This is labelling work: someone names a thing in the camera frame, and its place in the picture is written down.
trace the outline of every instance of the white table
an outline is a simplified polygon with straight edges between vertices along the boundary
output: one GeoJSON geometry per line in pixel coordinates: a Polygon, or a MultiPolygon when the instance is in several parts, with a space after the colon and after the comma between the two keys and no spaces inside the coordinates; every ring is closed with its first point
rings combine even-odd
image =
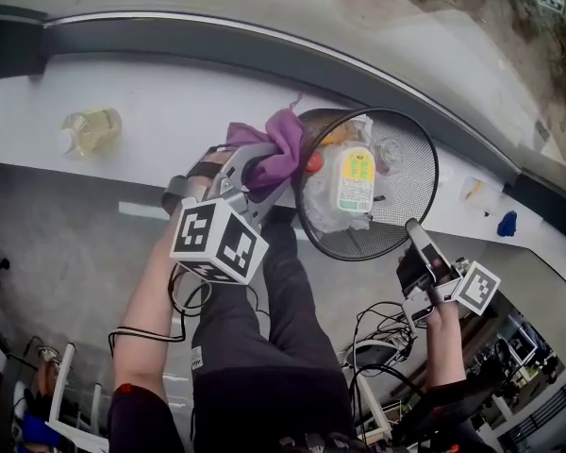
{"type": "MultiPolygon", "coordinates": [[[[232,74],[197,62],[155,56],[58,58],[38,79],[0,80],[0,162],[164,187],[209,146],[222,143],[228,123],[263,128],[300,91],[304,97],[295,108],[298,113],[344,107],[290,82],[232,74]],[[62,120],[71,112],[100,107],[121,113],[121,145],[108,157],[63,157],[57,147],[62,120]]],[[[498,216],[485,217],[459,196],[468,176],[498,191],[504,183],[441,146],[438,151],[442,184],[424,227],[530,248],[566,279],[566,237],[509,197],[499,210],[517,211],[518,230],[514,237],[498,237],[498,216]]],[[[283,202],[292,204],[291,193],[283,202]]]]}

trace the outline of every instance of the blue object on floor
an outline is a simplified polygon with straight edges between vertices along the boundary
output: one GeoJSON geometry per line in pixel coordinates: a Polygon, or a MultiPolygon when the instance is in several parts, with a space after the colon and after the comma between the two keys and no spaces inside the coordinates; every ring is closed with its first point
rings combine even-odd
{"type": "Polygon", "coordinates": [[[36,443],[39,445],[58,446],[60,435],[49,428],[43,419],[33,414],[25,413],[23,418],[23,441],[24,443],[36,443]]]}
{"type": "Polygon", "coordinates": [[[509,211],[503,220],[499,222],[497,226],[497,235],[500,237],[513,237],[516,233],[516,220],[518,219],[518,213],[515,211],[509,211]]]}

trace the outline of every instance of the floor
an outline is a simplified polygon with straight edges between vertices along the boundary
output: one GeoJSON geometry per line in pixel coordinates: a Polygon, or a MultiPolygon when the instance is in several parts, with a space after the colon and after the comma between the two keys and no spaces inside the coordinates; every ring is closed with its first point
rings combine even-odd
{"type": "MultiPolygon", "coordinates": [[[[160,195],[160,189],[143,185],[0,164],[0,258],[8,257],[11,263],[10,270],[0,272],[0,331],[18,352],[33,334],[61,351],[68,342],[75,343],[70,394],[77,398],[83,393],[83,405],[90,404],[94,382],[104,386],[106,395],[112,389],[107,336],[119,325],[152,245],[166,224],[121,214],[118,203],[156,206],[160,195]]],[[[400,253],[347,263],[317,253],[309,242],[299,243],[319,321],[336,351],[342,353],[351,343],[358,312],[380,300],[401,299],[394,273],[400,253]]],[[[191,288],[191,282],[190,278],[182,284],[181,294],[191,288]]],[[[253,285],[260,307],[267,309],[260,270],[253,285]]],[[[391,311],[390,306],[381,311],[391,311]]],[[[262,314],[258,319],[266,334],[268,319],[262,314]]],[[[190,335],[196,323],[197,319],[187,319],[190,335]]],[[[366,317],[362,333],[377,323],[376,316],[366,317]]],[[[192,408],[190,354],[190,343],[173,344],[165,376],[183,437],[192,408]]],[[[399,369],[409,373],[424,358],[421,338],[399,369]]],[[[382,399],[396,384],[385,376],[373,382],[382,399]]],[[[103,414],[107,407],[106,398],[103,414]]]]}

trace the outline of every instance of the white bottle cap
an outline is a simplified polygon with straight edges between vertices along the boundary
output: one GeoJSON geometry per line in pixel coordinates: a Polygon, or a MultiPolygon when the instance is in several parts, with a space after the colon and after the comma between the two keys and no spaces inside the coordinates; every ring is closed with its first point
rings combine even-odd
{"type": "Polygon", "coordinates": [[[65,127],[58,132],[58,149],[64,155],[73,151],[77,146],[75,131],[69,127],[65,127]]]}

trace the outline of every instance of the bottle of yellow liquid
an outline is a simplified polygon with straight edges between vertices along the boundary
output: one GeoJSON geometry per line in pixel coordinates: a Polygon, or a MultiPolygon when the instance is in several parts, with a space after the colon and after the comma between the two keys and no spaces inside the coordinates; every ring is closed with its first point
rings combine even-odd
{"type": "Polygon", "coordinates": [[[122,118],[115,109],[74,112],[58,133],[58,148],[64,155],[83,157],[110,147],[121,135],[122,118]]]}

